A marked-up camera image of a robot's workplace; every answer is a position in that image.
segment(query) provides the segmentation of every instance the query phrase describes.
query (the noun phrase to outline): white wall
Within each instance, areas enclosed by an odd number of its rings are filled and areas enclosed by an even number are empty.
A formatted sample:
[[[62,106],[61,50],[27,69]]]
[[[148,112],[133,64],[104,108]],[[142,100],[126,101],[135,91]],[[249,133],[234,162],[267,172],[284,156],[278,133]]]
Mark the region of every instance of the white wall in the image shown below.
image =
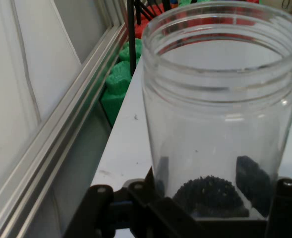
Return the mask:
[[[0,0],[0,186],[37,126],[10,1]]]
[[[51,0],[14,2],[30,81],[41,119],[46,120],[79,74],[81,63]]]
[[[79,75],[78,54],[89,55],[106,29],[94,1],[73,1],[82,8],[90,2],[95,19],[86,14],[91,32],[79,32],[76,43],[85,47],[75,49],[54,0],[0,0],[0,217],[9,210],[2,186]]]

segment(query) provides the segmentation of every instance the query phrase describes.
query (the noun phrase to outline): screw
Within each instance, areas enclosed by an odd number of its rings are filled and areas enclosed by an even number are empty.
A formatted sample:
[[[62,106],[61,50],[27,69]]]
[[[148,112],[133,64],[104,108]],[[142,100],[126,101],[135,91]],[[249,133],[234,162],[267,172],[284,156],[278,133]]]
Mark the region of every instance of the screw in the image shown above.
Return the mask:
[[[142,187],[143,187],[142,184],[138,183],[138,184],[135,185],[134,188],[140,190],[140,189],[142,189]]]
[[[98,193],[106,192],[106,188],[104,188],[104,187],[99,187],[99,188],[97,189],[97,192],[98,192]]]
[[[285,180],[284,181],[284,186],[291,187],[292,186],[292,181],[291,180]]]

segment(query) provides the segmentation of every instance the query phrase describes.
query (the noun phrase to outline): black rod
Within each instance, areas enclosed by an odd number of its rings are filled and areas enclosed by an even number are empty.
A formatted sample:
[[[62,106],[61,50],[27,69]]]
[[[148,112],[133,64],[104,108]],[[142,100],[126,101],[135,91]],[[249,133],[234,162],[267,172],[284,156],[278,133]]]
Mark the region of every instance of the black rod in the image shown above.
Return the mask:
[[[127,17],[128,17],[130,75],[133,76],[136,69],[134,0],[127,0]]]
[[[162,4],[165,11],[171,10],[170,0],[162,0]]]
[[[149,9],[142,2],[139,1],[137,4],[139,4],[139,6],[141,6],[141,8],[144,9],[151,18],[155,18],[154,14],[152,14],[151,11],[149,11]]]
[[[157,0],[154,0],[155,5],[157,6],[157,8],[159,9],[160,13],[162,13],[161,8],[159,7]]]
[[[140,5],[138,5],[137,2],[134,2],[134,4],[135,4],[136,9],[138,9],[141,12],[141,14],[143,14],[147,18],[148,21],[152,20],[152,18],[147,15],[147,13],[141,8]]]
[[[139,10],[140,8],[139,7],[136,7],[136,22],[138,25],[141,25],[141,12]]]
[[[147,0],[147,3],[149,4],[149,6],[150,6],[150,8],[151,8],[152,12],[154,13],[154,15],[155,15],[155,16],[157,16],[157,14],[156,14],[156,12],[155,12],[154,8],[152,7],[152,4],[151,4],[151,2],[149,2],[149,0]]]

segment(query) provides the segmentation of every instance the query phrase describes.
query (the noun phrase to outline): white table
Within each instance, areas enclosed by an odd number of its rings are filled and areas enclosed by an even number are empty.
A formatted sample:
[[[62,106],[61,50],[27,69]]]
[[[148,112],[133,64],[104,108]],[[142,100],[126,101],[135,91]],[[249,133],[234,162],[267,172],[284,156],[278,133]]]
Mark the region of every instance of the white table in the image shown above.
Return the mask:
[[[127,91],[92,185],[108,184],[114,191],[136,178],[145,178],[151,167],[151,153],[141,91],[143,61],[139,61]],[[292,178],[292,128],[279,170],[280,176]],[[116,238],[132,238],[129,230],[121,230]]]

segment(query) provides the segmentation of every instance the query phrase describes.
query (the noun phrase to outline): black plastic bracket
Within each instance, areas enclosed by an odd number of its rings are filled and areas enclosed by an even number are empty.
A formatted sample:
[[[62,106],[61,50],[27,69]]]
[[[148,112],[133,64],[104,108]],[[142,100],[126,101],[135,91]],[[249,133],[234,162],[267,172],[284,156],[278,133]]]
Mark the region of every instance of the black plastic bracket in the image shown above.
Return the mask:
[[[268,221],[196,221],[155,192],[150,171],[144,182],[117,192],[91,187],[64,237],[113,238],[126,228],[136,238],[292,238],[292,179],[277,182]]]

